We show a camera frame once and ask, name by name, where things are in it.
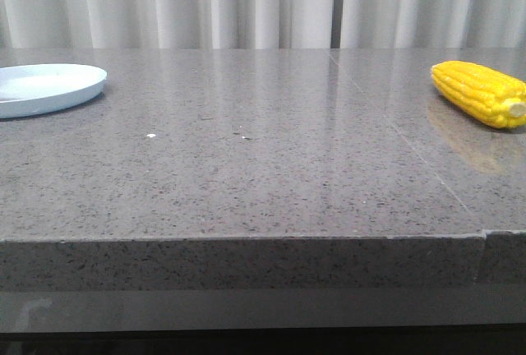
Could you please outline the white curtain left panel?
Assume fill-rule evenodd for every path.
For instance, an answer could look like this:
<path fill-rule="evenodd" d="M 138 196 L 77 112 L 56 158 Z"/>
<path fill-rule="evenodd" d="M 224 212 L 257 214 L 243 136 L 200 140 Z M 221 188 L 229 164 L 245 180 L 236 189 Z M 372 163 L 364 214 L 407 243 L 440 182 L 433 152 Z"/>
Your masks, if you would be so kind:
<path fill-rule="evenodd" d="M 1 0 L 10 48 L 328 48 L 334 0 Z"/>

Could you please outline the yellow corn cob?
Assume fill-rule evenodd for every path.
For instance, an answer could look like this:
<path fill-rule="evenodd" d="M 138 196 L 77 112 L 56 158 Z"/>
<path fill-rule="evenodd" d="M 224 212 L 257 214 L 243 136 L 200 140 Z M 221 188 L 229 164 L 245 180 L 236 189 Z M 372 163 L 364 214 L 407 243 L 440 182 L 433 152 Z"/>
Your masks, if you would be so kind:
<path fill-rule="evenodd" d="M 525 83 L 483 65 L 446 61 L 431 67 L 435 87 L 452 104 L 496 129 L 525 124 Z"/>

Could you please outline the white curtain panel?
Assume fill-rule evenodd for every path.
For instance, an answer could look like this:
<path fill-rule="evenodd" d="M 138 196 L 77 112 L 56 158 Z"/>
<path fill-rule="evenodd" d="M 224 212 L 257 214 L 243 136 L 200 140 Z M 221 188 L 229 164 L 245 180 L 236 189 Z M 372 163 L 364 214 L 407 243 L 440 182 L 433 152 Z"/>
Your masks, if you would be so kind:
<path fill-rule="evenodd" d="M 1 0 L 10 48 L 328 48 L 334 0 Z"/>
<path fill-rule="evenodd" d="M 334 48 L 522 48 L 525 0 L 334 0 Z"/>

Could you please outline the light blue round plate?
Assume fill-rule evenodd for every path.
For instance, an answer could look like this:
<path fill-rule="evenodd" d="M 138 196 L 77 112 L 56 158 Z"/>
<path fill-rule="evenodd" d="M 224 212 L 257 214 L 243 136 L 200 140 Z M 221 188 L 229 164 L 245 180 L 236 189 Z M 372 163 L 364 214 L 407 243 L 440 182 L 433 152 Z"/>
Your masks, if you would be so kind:
<path fill-rule="evenodd" d="M 1 118 L 53 113 L 98 96 L 107 79 L 99 67 L 35 64 L 1 69 Z"/>

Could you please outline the white curtain right panel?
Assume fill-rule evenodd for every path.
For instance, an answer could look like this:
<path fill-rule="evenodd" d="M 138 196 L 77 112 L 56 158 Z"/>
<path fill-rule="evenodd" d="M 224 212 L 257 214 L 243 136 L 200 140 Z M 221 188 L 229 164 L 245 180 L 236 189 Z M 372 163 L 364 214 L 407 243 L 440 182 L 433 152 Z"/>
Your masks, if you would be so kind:
<path fill-rule="evenodd" d="M 334 0 L 334 48 L 522 48 L 525 0 Z"/>

